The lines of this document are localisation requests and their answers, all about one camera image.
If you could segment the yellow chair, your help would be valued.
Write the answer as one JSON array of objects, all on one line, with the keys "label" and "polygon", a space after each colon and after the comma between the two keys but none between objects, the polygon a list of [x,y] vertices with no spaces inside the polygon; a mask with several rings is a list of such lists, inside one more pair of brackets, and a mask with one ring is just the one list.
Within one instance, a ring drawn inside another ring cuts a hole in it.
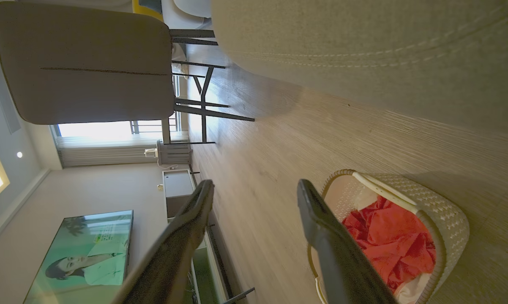
[{"label": "yellow chair", "polygon": [[159,13],[151,8],[148,8],[146,6],[142,6],[140,4],[140,0],[131,0],[131,2],[132,2],[132,10],[135,14],[151,16],[154,19],[157,19],[157,20],[163,22],[161,13]]}]

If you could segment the white window curtain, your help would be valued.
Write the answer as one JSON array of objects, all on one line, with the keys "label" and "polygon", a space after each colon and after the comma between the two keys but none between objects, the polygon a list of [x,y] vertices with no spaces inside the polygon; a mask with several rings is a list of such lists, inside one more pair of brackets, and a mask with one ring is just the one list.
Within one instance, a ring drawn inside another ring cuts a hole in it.
[{"label": "white window curtain", "polygon": [[145,150],[156,148],[162,134],[137,133],[126,135],[56,137],[55,145],[64,168],[110,164],[155,163]]}]

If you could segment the white side cabinet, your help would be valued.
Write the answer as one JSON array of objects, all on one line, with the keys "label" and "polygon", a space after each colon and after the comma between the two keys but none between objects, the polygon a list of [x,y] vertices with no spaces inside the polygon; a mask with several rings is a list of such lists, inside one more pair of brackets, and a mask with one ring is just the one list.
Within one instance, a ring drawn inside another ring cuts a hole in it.
[{"label": "white side cabinet", "polygon": [[162,171],[162,191],[167,219],[173,219],[197,187],[189,167]]}]

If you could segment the white garment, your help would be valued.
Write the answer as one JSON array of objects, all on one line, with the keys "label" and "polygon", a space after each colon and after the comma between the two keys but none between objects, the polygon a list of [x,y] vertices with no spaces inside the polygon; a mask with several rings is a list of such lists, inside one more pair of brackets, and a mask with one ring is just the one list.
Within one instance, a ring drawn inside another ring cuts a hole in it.
[{"label": "white garment", "polygon": [[394,296],[399,304],[416,304],[432,274],[422,273],[397,287]]}]

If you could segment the beige fabric sofa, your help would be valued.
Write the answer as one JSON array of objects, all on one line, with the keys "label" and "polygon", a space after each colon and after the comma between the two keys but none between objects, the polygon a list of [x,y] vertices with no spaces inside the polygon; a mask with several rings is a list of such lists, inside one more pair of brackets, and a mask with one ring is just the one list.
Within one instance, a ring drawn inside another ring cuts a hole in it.
[{"label": "beige fabric sofa", "polygon": [[211,0],[250,73],[508,134],[508,0]]}]

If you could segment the wall-mounted television screen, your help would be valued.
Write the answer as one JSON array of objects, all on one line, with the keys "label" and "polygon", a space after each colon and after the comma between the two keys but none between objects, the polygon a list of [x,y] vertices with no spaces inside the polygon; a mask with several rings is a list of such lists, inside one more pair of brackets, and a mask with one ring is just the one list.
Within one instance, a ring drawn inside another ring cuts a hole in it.
[{"label": "wall-mounted television screen", "polygon": [[127,276],[134,212],[62,220],[23,304],[111,304]]}]

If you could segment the white round chair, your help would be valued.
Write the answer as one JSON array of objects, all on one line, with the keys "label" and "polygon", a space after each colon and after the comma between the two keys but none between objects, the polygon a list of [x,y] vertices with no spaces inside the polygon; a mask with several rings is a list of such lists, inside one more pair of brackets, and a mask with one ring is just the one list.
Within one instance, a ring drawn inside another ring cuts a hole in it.
[{"label": "white round chair", "polygon": [[211,0],[161,0],[161,7],[170,29],[212,29]]}]

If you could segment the red garment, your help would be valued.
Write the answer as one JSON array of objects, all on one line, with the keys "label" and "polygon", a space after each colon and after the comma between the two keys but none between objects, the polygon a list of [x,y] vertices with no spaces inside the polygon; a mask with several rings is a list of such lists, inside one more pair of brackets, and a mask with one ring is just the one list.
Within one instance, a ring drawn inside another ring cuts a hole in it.
[{"label": "red garment", "polygon": [[397,295],[436,264],[436,247],[426,226],[412,212],[378,195],[341,222],[384,283]]}]

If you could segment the grey upholstered chair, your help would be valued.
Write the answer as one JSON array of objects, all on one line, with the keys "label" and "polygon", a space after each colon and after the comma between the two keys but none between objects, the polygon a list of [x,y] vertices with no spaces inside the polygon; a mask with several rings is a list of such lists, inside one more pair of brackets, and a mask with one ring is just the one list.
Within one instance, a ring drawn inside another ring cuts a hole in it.
[{"label": "grey upholstered chair", "polygon": [[146,15],[17,1],[0,2],[0,65],[19,116],[34,125],[160,120],[253,121],[208,110],[208,64],[201,100],[175,96],[172,45],[215,46],[211,30],[169,29]]}]

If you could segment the white low tv cabinet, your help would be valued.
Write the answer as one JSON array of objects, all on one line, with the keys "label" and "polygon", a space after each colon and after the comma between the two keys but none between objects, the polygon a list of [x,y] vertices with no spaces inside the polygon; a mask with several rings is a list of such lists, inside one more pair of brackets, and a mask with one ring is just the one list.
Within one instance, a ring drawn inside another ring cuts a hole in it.
[{"label": "white low tv cabinet", "polygon": [[181,304],[240,304],[255,291],[249,288],[233,294],[212,227],[207,227],[201,245],[194,251]]}]

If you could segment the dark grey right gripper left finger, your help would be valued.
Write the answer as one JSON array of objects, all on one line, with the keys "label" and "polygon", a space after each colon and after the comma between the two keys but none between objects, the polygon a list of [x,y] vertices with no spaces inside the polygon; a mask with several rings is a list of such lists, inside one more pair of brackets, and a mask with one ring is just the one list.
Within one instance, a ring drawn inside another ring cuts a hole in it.
[{"label": "dark grey right gripper left finger", "polygon": [[199,183],[178,215],[127,276],[112,304],[181,304],[191,260],[206,232],[214,189],[209,179]]}]

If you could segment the white ribbed radiator unit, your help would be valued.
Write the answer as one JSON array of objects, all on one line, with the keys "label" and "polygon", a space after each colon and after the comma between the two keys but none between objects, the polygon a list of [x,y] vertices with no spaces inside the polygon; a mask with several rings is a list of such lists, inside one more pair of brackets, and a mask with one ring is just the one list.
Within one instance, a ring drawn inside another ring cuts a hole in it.
[{"label": "white ribbed radiator unit", "polygon": [[158,140],[154,148],[144,150],[147,158],[156,158],[158,166],[179,165],[192,163],[192,148],[188,142],[173,142],[165,144]]}]

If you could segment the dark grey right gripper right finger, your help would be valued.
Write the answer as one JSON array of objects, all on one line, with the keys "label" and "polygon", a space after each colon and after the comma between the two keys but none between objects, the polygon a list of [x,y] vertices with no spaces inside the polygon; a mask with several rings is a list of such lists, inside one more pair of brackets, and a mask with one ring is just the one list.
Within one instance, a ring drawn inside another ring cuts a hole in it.
[{"label": "dark grey right gripper right finger", "polygon": [[323,304],[397,304],[309,180],[298,182],[297,203],[304,235],[318,256],[317,291]]}]

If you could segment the white woven laundry basket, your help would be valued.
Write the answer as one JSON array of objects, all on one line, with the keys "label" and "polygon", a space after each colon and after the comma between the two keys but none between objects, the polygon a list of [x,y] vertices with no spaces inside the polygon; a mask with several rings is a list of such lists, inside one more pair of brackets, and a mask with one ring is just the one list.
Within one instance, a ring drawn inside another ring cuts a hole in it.
[{"label": "white woven laundry basket", "polygon": [[416,304],[428,304],[453,271],[469,240],[468,220],[457,205],[401,175],[368,175],[343,169],[328,177],[320,195],[339,221],[353,210],[372,204],[378,195],[422,221],[436,247],[436,264]]}]

